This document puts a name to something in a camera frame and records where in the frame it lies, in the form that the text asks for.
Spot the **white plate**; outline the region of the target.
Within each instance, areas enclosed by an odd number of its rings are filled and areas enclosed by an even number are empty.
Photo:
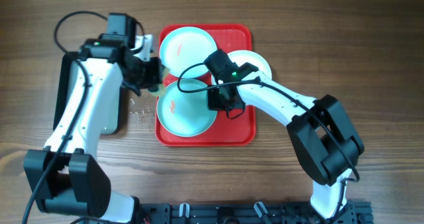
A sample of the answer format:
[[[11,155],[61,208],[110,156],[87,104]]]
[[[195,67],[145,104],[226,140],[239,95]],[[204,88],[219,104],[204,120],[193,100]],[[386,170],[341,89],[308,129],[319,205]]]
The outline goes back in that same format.
[[[271,67],[261,55],[249,50],[235,50],[230,53],[227,53],[227,55],[231,62],[235,63],[238,67],[241,67],[245,63],[252,64],[253,66],[256,66],[259,71],[263,72],[265,76],[272,79]],[[226,78],[220,78],[218,75],[215,74],[217,70],[213,71],[209,64],[205,64],[205,66],[212,75],[211,83],[213,85],[217,84],[216,81],[221,84],[242,80],[241,75],[239,75],[237,70],[231,71],[231,75],[228,75]]]

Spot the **yellow green sponge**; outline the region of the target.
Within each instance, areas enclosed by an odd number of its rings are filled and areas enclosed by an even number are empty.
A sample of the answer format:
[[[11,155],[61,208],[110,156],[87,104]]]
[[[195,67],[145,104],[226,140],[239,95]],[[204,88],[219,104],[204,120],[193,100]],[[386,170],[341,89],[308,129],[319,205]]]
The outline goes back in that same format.
[[[166,76],[170,73],[170,69],[164,66],[162,70],[162,83],[158,84],[156,87],[148,88],[148,92],[154,97],[160,97],[166,93],[164,81]]]

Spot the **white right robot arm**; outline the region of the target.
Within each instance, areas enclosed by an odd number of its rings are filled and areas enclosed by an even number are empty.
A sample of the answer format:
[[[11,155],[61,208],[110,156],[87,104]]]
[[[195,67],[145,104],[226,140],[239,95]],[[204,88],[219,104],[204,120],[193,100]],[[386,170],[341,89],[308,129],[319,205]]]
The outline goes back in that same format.
[[[311,206],[324,219],[334,221],[346,204],[346,183],[360,179],[355,166],[364,152],[341,103],[331,95],[321,99],[300,95],[249,63],[205,65],[227,107],[235,102],[252,105],[287,128],[297,159],[313,180]]]

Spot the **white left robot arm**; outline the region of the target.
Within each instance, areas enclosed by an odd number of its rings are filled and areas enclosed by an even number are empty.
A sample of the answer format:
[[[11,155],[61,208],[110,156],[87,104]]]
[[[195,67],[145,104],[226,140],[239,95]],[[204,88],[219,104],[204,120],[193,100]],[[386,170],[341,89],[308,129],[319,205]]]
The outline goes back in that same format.
[[[75,215],[101,223],[141,223],[138,198],[115,192],[97,163],[97,146],[112,102],[125,87],[137,95],[158,91],[163,67],[151,57],[153,36],[123,41],[88,39],[76,54],[80,67],[66,108],[42,150],[29,150],[24,170],[32,195],[23,216],[37,205],[43,213]]]

